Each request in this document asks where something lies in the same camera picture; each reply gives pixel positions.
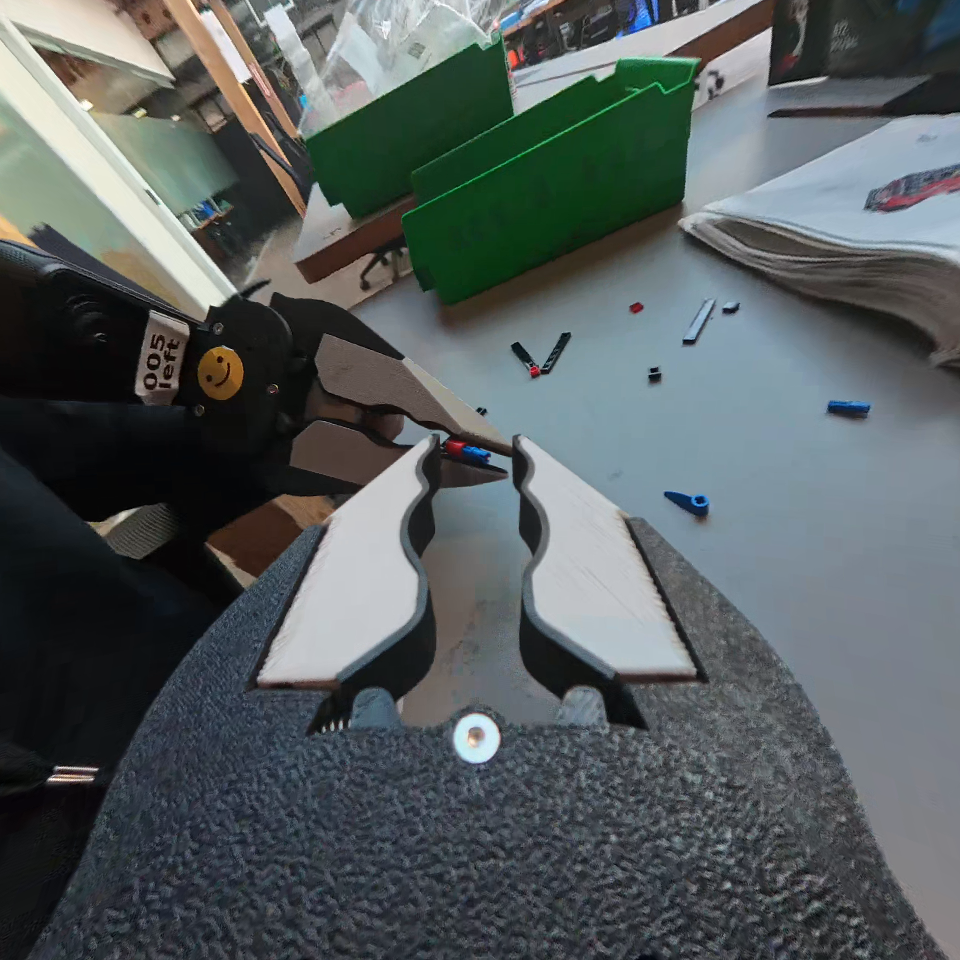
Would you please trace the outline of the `clear plastic bag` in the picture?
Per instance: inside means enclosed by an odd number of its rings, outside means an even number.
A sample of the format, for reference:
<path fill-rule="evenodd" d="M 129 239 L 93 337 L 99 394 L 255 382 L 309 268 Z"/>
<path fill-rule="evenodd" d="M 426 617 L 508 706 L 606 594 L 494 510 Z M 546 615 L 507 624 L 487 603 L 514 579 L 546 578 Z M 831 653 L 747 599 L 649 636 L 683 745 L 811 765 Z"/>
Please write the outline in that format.
<path fill-rule="evenodd" d="M 510 2 L 348 2 L 327 61 L 307 86 L 302 138 L 467 51 L 487 49 Z"/>

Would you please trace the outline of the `instruction booklet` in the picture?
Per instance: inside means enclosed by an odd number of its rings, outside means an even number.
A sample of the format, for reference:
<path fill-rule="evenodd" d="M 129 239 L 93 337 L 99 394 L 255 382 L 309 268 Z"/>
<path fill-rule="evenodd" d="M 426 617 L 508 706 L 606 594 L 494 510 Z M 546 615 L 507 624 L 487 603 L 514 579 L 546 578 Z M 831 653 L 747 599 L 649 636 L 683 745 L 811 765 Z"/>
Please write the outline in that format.
<path fill-rule="evenodd" d="M 959 115 L 911 116 L 679 229 L 799 295 L 902 319 L 959 369 Z"/>

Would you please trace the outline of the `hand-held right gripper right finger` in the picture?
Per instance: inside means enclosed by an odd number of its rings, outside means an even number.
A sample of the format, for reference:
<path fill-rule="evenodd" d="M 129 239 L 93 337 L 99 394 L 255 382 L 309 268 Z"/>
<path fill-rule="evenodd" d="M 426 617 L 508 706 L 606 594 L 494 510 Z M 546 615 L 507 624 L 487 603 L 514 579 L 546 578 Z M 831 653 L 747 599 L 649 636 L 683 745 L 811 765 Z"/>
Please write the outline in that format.
<path fill-rule="evenodd" d="M 523 578 L 521 653 L 555 695 L 574 686 L 692 683 L 699 665 L 629 517 L 524 435 L 514 439 Z"/>

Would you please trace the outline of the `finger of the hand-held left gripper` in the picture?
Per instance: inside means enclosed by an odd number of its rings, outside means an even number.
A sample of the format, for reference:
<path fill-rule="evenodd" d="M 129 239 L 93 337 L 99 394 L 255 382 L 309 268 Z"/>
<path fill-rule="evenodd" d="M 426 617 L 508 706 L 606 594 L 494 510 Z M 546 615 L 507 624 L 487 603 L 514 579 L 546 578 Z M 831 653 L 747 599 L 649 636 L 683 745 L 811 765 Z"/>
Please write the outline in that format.
<path fill-rule="evenodd" d="M 401 414 L 469 446 L 510 457 L 514 444 L 491 421 L 407 357 L 325 334 L 316 353 L 327 394 L 368 412 Z"/>
<path fill-rule="evenodd" d="M 441 489 L 475 489 L 510 480 L 510 471 L 494 464 L 466 462 L 446 453 L 446 441 L 437 435 L 441 449 Z M 403 460 L 414 446 L 382 439 L 380 435 L 344 421 L 314 421 L 293 444 L 291 467 L 327 476 L 355 487 L 368 487 L 380 474 Z"/>

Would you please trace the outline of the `large green plastic bin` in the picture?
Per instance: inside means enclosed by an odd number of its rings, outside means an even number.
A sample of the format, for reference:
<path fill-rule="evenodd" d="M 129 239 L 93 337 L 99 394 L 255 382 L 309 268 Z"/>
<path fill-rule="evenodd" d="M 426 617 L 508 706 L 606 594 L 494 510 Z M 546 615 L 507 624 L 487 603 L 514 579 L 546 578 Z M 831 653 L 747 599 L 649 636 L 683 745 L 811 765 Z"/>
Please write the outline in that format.
<path fill-rule="evenodd" d="M 414 172 L 512 116 L 508 56 L 496 34 L 307 138 L 307 156 L 328 205 L 361 221 L 412 195 Z"/>

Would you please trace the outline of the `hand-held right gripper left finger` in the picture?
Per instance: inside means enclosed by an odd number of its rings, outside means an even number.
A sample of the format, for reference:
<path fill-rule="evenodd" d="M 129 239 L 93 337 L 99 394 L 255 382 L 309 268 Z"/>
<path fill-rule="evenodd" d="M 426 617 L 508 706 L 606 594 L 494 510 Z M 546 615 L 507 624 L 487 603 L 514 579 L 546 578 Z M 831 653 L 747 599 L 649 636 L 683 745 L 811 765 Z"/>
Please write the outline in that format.
<path fill-rule="evenodd" d="M 428 435 L 321 531 L 259 669 L 259 690 L 344 690 L 426 620 L 439 439 Z"/>

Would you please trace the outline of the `black office chair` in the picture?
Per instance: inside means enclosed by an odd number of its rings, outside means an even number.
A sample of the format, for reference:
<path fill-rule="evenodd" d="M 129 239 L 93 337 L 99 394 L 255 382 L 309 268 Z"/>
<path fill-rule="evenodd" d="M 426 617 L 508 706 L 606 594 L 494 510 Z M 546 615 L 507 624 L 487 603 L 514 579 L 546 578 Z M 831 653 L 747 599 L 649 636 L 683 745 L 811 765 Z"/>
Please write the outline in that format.
<path fill-rule="evenodd" d="M 361 273 L 361 291 L 371 295 L 409 275 L 412 275 L 410 250 L 405 239 L 396 239 L 373 252 Z"/>

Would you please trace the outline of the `person's left forearm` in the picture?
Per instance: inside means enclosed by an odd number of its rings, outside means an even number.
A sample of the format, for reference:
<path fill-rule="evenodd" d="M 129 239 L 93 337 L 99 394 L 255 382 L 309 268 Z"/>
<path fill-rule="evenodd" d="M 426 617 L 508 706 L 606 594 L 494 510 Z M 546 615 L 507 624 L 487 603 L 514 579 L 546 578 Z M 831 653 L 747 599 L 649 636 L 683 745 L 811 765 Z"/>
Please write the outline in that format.
<path fill-rule="evenodd" d="M 211 535 L 280 494 L 257 458 L 211 449 L 186 409 L 3 398 L 3 531 L 168 506 Z"/>

